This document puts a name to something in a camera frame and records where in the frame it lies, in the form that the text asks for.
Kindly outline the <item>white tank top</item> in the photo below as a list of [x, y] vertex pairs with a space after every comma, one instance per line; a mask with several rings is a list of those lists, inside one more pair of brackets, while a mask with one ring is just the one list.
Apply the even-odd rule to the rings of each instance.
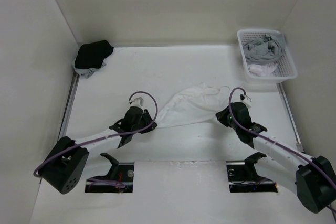
[[205, 83], [186, 88], [173, 95], [159, 111], [157, 126], [164, 129], [208, 121], [225, 109], [229, 93], [228, 86], [214, 87]]

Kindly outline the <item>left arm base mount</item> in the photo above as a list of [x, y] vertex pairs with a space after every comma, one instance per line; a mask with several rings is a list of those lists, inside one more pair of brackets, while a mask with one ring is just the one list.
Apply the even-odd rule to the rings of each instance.
[[88, 178], [85, 193], [133, 193], [135, 163], [119, 162], [108, 153], [100, 156], [107, 159], [111, 167], [105, 175]]

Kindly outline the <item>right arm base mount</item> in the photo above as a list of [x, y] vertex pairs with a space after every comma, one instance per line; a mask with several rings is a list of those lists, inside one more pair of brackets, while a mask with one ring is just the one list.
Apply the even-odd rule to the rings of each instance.
[[231, 193], [277, 193], [278, 187], [272, 180], [259, 176], [255, 165], [267, 156], [260, 152], [243, 161], [229, 161], [226, 164], [229, 191]]

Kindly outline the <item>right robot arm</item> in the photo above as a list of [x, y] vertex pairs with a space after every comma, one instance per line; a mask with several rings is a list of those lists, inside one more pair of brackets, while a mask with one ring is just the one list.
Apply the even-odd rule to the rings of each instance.
[[312, 157], [265, 136], [267, 128], [252, 121], [242, 102], [231, 103], [215, 116], [233, 129], [241, 142], [256, 150], [245, 159], [243, 172], [248, 179], [260, 176], [281, 184], [314, 214], [335, 201], [335, 171], [327, 158]]

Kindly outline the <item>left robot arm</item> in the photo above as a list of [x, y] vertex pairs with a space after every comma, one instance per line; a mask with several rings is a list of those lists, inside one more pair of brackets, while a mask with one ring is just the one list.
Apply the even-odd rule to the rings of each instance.
[[125, 116], [106, 130], [90, 137], [73, 140], [60, 138], [46, 159], [34, 171], [62, 195], [72, 191], [79, 183], [88, 159], [101, 156], [109, 160], [100, 168], [100, 175], [88, 179], [86, 191], [93, 193], [106, 188], [109, 192], [129, 189], [129, 183], [118, 177], [119, 162], [107, 153], [130, 143], [136, 134], [145, 134], [157, 128], [155, 117], [140, 105], [132, 105]]

